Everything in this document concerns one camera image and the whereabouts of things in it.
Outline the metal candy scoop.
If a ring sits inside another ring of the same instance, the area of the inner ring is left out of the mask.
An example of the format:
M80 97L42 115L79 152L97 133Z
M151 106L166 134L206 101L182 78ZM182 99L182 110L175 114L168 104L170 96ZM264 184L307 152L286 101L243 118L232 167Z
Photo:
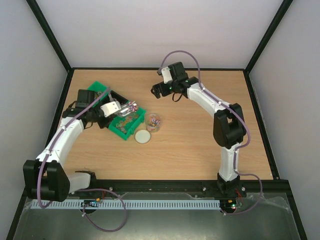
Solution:
M139 106L135 101L128 101L126 104L121 105L121 108L119 111L117 111L115 114L120 117L125 117L131 113L137 112L139 109Z

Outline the green bin of sticks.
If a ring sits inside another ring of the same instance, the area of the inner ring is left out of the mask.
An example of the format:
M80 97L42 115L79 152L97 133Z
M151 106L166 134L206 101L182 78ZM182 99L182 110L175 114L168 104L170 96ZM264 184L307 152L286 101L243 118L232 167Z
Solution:
M93 82L87 90L94 91L95 97L99 97L108 87L99 81Z

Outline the green bin of gummies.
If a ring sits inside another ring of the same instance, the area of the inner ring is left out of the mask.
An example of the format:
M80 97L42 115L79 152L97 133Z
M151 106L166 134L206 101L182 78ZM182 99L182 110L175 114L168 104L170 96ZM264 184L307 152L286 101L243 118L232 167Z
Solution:
M132 112L127 116L116 116L109 124L108 129L126 141L144 122L145 114L146 110L139 108L136 112Z

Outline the black bin of lollipops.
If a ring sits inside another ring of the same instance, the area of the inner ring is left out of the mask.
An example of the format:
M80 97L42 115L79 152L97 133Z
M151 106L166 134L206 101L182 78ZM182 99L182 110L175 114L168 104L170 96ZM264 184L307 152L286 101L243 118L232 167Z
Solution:
M121 96L120 94L118 94L115 91L111 91L110 93L108 93L103 99L101 99L98 104L97 104L97 109L100 110L100 107L106 103L112 102L112 101L118 101L120 103L120 105L124 105L128 102L128 100ZM112 120L117 117L116 114L112 114Z

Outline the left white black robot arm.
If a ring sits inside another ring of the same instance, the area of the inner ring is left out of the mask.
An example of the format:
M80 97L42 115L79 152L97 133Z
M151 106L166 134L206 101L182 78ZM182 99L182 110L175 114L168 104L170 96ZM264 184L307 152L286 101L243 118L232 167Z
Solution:
M37 200L41 208L47 208L51 202L62 202L70 193L87 189L91 185L95 175L93 172L80 170L66 174L64 165L87 124L100 124L120 110L119 102L110 93L110 88L101 93L80 89L77 99L62 113L60 125L45 149L36 159L24 163L27 196Z

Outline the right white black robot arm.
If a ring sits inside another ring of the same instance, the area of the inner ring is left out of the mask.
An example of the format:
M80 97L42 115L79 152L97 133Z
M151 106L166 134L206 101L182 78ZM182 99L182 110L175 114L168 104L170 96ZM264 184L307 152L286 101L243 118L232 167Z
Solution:
M242 107L218 98L204 87L198 77L189 77L182 62L161 66L157 73L163 80L150 90L156 98L180 94L197 103L213 117L213 138L220 146L217 189L223 196L233 194L240 185L239 150L244 136L249 135Z

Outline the white jar lid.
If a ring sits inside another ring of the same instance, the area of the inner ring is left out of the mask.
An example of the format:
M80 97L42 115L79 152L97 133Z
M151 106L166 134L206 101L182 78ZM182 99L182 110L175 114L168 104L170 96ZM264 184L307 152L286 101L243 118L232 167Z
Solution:
M134 139L139 144L147 144L151 139L151 133L147 129L139 129L136 131Z

